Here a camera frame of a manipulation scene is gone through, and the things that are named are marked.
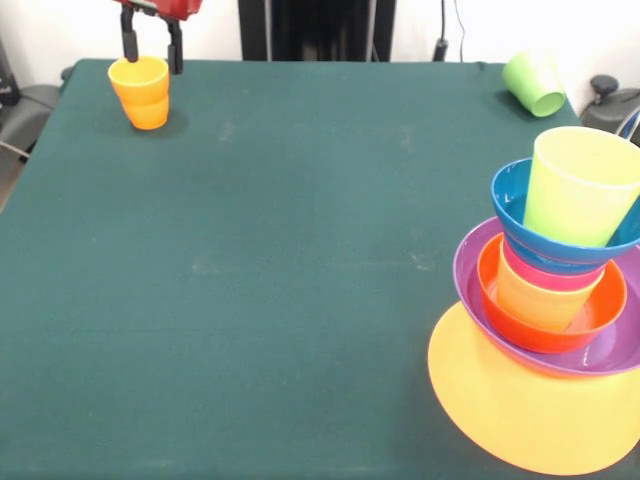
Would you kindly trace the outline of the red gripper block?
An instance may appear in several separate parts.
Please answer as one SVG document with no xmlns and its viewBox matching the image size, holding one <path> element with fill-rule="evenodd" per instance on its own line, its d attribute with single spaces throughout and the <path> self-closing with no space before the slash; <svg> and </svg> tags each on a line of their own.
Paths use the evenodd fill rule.
<svg viewBox="0 0 640 480">
<path fill-rule="evenodd" d="M 202 0 L 118 0 L 123 4 L 120 14 L 123 54 L 129 62 L 138 61 L 138 43 L 133 28 L 135 10 L 141 9 L 150 14 L 168 17 L 167 24 L 170 35 L 167 62 L 172 75 L 183 72 L 182 29 L 179 21 L 186 21 L 199 12 Z"/>
</svg>

